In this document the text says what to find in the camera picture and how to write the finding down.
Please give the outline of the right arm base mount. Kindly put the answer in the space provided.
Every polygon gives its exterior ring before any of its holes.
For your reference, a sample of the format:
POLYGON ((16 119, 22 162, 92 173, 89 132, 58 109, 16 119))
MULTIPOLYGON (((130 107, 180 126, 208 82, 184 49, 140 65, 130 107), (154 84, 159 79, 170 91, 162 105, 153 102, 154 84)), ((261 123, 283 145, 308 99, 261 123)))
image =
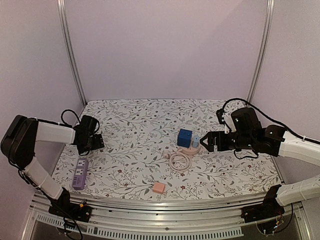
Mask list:
POLYGON ((244 222, 250 223, 284 214, 284 207, 276 201, 280 187, 280 184, 272 186, 264 196, 262 203, 242 207, 240 217, 244 219, 244 222))

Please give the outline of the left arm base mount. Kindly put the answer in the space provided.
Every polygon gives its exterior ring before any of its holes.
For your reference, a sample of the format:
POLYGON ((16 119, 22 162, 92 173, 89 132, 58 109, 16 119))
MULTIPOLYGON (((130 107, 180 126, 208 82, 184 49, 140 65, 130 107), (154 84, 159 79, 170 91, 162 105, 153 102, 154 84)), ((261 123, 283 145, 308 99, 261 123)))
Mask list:
POLYGON ((69 191, 64 187, 62 188, 62 193, 58 199, 53 199, 48 196, 47 198, 50 201, 48 212, 59 217, 88 223, 91 218, 93 208, 87 205, 86 199, 80 203, 73 203, 71 202, 70 197, 69 191))

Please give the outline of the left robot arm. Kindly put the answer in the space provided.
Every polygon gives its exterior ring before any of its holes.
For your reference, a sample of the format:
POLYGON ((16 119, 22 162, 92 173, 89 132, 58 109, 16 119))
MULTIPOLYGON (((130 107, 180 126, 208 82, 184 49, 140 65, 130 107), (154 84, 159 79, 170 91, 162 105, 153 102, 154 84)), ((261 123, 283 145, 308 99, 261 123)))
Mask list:
POLYGON ((15 166, 26 180, 55 202, 55 209, 63 216, 70 217, 74 213, 74 205, 61 198, 68 192, 60 186, 42 165, 38 154, 41 144, 71 145, 79 155, 104 147, 102 135, 98 132, 100 122, 89 115, 81 117, 75 126, 44 119, 16 115, 5 132, 0 150, 15 166))

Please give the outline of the purple power strip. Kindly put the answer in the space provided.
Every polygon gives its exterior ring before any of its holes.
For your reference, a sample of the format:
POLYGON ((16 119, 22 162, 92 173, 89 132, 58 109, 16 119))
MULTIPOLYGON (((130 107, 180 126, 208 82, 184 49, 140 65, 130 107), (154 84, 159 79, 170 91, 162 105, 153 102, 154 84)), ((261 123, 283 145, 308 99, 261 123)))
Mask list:
POLYGON ((72 179, 72 188, 77 191, 82 191, 85 188, 86 177, 89 161, 86 158, 79 158, 72 179))

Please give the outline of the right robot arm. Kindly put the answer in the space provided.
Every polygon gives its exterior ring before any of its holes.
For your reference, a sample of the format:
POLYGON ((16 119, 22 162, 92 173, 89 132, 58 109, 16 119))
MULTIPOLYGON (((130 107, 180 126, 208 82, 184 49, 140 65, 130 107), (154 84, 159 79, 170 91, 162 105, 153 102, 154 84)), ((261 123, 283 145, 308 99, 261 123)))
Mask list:
MULTIPOLYGON (((224 119, 224 110, 216 112, 224 131, 210 131, 200 139, 200 144, 208 152, 239 152, 251 150, 256 155, 267 154, 274 157, 287 157, 315 166, 320 164, 320 142, 300 136, 283 123, 274 122, 262 127, 256 111, 252 107, 243 107, 231 113, 231 123, 224 119)), ((269 218, 278 210, 299 201, 320 196, 320 177, 302 180, 292 184, 271 187, 264 197, 258 213, 262 218, 269 218)))

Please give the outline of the blue cube socket adapter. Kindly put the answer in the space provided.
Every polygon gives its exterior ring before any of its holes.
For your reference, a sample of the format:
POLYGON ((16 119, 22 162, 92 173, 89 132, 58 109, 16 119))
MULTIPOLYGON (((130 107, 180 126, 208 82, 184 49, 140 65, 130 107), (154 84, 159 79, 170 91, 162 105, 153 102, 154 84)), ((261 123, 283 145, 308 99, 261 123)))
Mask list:
POLYGON ((189 148, 192 141, 192 131, 187 129, 180 129, 177 136, 177 145, 179 147, 189 148))

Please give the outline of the light blue plug adapter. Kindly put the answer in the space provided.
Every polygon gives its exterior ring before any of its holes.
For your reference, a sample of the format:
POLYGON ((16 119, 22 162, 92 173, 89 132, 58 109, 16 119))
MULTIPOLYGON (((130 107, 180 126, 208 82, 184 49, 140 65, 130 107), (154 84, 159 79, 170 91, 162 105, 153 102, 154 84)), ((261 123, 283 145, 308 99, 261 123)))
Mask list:
POLYGON ((192 147, 197 148, 199 146, 199 142, 200 142, 200 137, 198 135, 195 135, 192 140, 192 147))

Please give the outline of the pink plug adapter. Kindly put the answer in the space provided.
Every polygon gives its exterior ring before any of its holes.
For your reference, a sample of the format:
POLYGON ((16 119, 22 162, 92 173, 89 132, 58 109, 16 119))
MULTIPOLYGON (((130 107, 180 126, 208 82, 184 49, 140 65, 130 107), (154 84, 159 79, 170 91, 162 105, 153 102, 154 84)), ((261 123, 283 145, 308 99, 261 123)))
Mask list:
POLYGON ((165 187, 166 185, 164 183, 155 182, 152 187, 152 191, 157 194, 163 194, 165 192, 165 187))

